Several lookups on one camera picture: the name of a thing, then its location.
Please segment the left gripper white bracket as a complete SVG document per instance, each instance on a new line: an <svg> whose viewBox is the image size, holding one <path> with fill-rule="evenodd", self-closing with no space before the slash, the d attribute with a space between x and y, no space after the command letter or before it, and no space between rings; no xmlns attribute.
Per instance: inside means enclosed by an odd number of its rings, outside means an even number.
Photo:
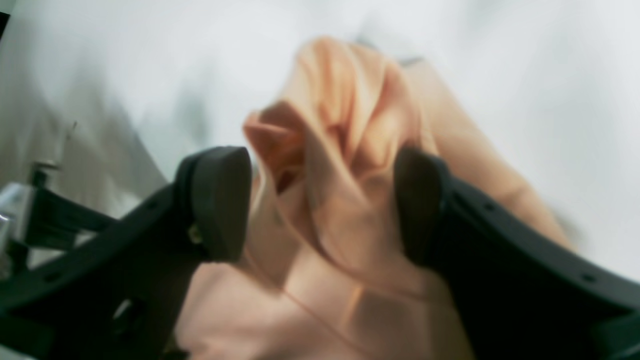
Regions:
<svg viewBox="0 0 640 360"><path fill-rule="evenodd" d="M34 162L28 181L1 189L1 264L27 265L32 249L66 253L115 224L115 219L48 189L48 171L59 166Z"/></svg>

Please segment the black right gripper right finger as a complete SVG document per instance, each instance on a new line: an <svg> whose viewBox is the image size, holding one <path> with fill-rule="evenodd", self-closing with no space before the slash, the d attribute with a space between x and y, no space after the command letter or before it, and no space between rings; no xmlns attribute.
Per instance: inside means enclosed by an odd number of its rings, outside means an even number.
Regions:
<svg viewBox="0 0 640 360"><path fill-rule="evenodd" d="M640 287L510 214L445 161L403 148L394 192L407 257L439 274L479 360L637 360Z"/></svg>

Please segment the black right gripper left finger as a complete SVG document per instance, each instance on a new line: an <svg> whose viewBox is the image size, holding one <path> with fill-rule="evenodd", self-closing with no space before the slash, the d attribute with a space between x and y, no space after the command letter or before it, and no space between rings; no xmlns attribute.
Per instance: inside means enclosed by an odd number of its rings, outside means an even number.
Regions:
<svg viewBox="0 0 640 360"><path fill-rule="evenodd" d="M158 360L196 269L240 259L252 163L243 146L186 157L174 182L62 253L1 265L1 346L35 360Z"/></svg>

